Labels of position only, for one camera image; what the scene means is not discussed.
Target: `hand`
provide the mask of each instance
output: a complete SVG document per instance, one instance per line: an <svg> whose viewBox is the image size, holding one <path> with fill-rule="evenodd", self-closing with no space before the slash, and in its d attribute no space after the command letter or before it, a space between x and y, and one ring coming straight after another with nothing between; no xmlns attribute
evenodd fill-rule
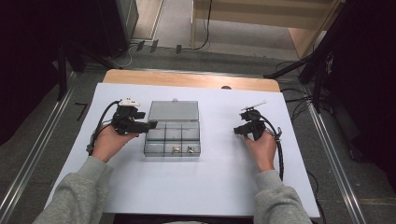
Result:
<svg viewBox="0 0 396 224"><path fill-rule="evenodd" d="M257 141L253 141L245 136L245 142L260 172L275 170L276 141L268 131L264 131L262 137Z"/></svg>
<svg viewBox="0 0 396 224"><path fill-rule="evenodd" d="M102 127L102 131L96 138L92 156L108 162L123 146L137 136L139 136L138 133L118 134L112 125Z"/></svg>

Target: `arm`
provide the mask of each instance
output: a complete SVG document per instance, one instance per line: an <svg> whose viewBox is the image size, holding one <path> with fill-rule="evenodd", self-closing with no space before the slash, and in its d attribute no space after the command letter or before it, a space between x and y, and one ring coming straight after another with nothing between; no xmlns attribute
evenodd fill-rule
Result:
<svg viewBox="0 0 396 224"><path fill-rule="evenodd" d="M135 133L118 135L113 127L99 134L92 156L80 170L64 177L51 203L35 223L99 223L108 193L112 168L106 164Z"/></svg>
<svg viewBox="0 0 396 224"><path fill-rule="evenodd" d="M256 176L259 192L256 194L254 223L312 223L297 192L283 185L274 168L274 137L265 131L257 141L247 137L245 141L260 171Z"/></svg>

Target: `black equipment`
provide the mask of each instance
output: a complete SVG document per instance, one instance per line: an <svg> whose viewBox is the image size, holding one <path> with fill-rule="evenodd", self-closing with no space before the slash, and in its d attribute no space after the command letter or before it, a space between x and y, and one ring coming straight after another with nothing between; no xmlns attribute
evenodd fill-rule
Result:
<svg viewBox="0 0 396 224"><path fill-rule="evenodd" d="M103 127L103 118L105 117L108 109L113 105L118 105L117 111L113 115L113 120ZM146 116L145 112L137 112L137 108L134 107L135 105L138 104L131 101L130 98L127 98L126 100L114 101L107 106L91 136L90 144L87 145L87 151L90 156L93 153L93 148L95 147L95 142L99 133L110 125L114 127L118 134L148 133L150 129L155 129L157 127L158 121L150 121L148 123L134 121L135 119L143 119Z"/></svg>
<svg viewBox="0 0 396 224"><path fill-rule="evenodd" d="M114 113L111 125L119 134L148 133L150 129L157 127L158 121L139 122L135 119L143 119L145 112L137 112L134 106L119 105Z"/></svg>
<svg viewBox="0 0 396 224"><path fill-rule="evenodd" d="M375 163L396 192L396 34L389 29L396 25L396 2L353 2L335 36L324 87L352 159Z"/></svg>
<svg viewBox="0 0 396 224"><path fill-rule="evenodd" d="M69 38L94 54L115 56L129 47L139 17L135 0L59 1Z"/></svg>
<svg viewBox="0 0 396 224"><path fill-rule="evenodd" d="M242 134L248 136L248 133L253 134L253 139L256 141L262 137L266 127L264 120L261 120L261 114L258 110L251 108L245 113L240 114L241 118L247 121L246 124L233 129L235 134Z"/></svg>
<svg viewBox="0 0 396 224"><path fill-rule="evenodd" d="M240 114L241 118L247 121L246 124L241 125L233 129L235 134L242 134L244 136L248 136L249 133L253 134L253 139L256 141L262 137L262 134L265 130L271 133L271 135L276 140L277 146L277 155L279 157L279 176L280 179L283 180L284 166L283 166L283 153L282 146L280 145L280 135L282 134L282 130L277 128L275 130L274 126L271 122L264 117L258 110L254 108L254 106L247 107L246 111ZM267 129L265 126L267 123L271 129Z"/></svg>
<svg viewBox="0 0 396 224"><path fill-rule="evenodd" d="M303 84L309 83L313 77L315 79L315 87L313 93L312 104L315 109L320 112L319 109L319 97L320 90L323 84L323 79L326 72L326 62L329 58L329 55L332 51L332 44L334 42L334 37L340 32L340 27L345 23L348 15L351 13L353 7L356 2L359 1L347 1L347 4L343 7L340 14L335 18L332 26L327 31L326 35L320 41L318 47L314 50L314 52L307 57L301 59L300 61L293 63L271 75L264 75L264 78L278 78L281 77L288 72L291 72L303 65L305 65L303 71L299 76L299 80Z"/></svg>

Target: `table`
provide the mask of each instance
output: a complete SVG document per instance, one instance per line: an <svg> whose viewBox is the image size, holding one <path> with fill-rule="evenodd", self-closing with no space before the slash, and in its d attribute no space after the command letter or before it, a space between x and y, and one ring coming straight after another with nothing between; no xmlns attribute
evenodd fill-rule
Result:
<svg viewBox="0 0 396 224"><path fill-rule="evenodd" d="M228 86L235 90L280 92L275 80L246 77L227 77L208 73L182 73L171 71L134 71L112 69L106 73L104 83L127 83L157 86L182 86L220 89Z"/></svg>
<svg viewBox="0 0 396 224"><path fill-rule="evenodd" d="M289 27L300 58L310 51L322 31L341 10L342 0L213 0L210 20ZM197 19L207 19L209 0L193 0L191 48Z"/></svg>
<svg viewBox="0 0 396 224"><path fill-rule="evenodd" d="M220 89L224 85L233 89ZM238 115L242 107L266 100L260 110L265 111L264 116L276 127L282 127L282 147L288 149L283 153L284 183L296 189L308 215L318 217L291 122L285 119L289 113L283 95L276 81L261 78L153 70L108 71L104 83L96 87L90 111L55 187L86 160L84 146L109 102L128 96L140 102L139 110L144 112L149 112L154 100L197 101L202 151L199 158L152 158L145 157L142 151L145 135L129 142L108 163L117 172L110 180L105 212L215 217L253 215L257 193L254 175L258 171L241 136L233 134L233 128L245 123ZM105 120L111 119L115 111L112 109Z"/></svg>

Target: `small object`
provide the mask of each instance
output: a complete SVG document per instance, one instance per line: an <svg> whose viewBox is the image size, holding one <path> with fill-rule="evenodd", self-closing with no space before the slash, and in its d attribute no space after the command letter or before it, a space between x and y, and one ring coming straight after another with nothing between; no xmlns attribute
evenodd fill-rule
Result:
<svg viewBox="0 0 396 224"><path fill-rule="evenodd" d="M193 147L187 147L187 150L188 150L190 153L193 153L193 152L194 152L194 148L193 148Z"/></svg>
<svg viewBox="0 0 396 224"><path fill-rule="evenodd" d="M242 108L241 111L244 111L244 110L247 110L247 109L250 109L250 108L254 108L254 107L257 107L257 106L263 105L263 104L267 104L267 101L266 101L266 100L263 100L262 103L259 103L259 104L257 104L257 105L247 106L247 107L245 107L245 108Z"/></svg>
<svg viewBox="0 0 396 224"><path fill-rule="evenodd" d="M172 153L180 152L180 147L172 147Z"/></svg>
<svg viewBox="0 0 396 224"><path fill-rule="evenodd" d="M176 46L176 54L181 53L181 45Z"/></svg>
<svg viewBox="0 0 396 224"><path fill-rule="evenodd" d="M136 51L141 50L141 49L143 48L144 45L145 45L145 41L144 41L144 40L140 41L139 44L137 45Z"/></svg>
<svg viewBox="0 0 396 224"><path fill-rule="evenodd" d="M48 183L48 186L53 188L53 182L54 182L53 180L50 180L49 183Z"/></svg>
<svg viewBox="0 0 396 224"><path fill-rule="evenodd" d="M79 121L82 118L82 115L84 115L85 109L87 109L88 104L75 103L75 105L83 105L84 106L81 110L81 113L79 113L79 116L77 118L77 121Z"/></svg>
<svg viewBox="0 0 396 224"><path fill-rule="evenodd" d="M275 138L275 134L271 129L266 128L265 130L268 131L268 133L270 133Z"/></svg>
<svg viewBox="0 0 396 224"><path fill-rule="evenodd" d="M89 154L92 154L92 152L93 152L93 146L87 145L87 152L88 152Z"/></svg>
<svg viewBox="0 0 396 224"><path fill-rule="evenodd" d="M158 39L154 40L151 45L150 53L154 53L158 46Z"/></svg>
<svg viewBox="0 0 396 224"><path fill-rule="evenodd" d="M119 102L119 105L125 105L125 106L140 106L140 104L139 104L137 101L132 100L131 97L127 97L127 98L125 98L125 99L122 99L122 100Z"/></svg>

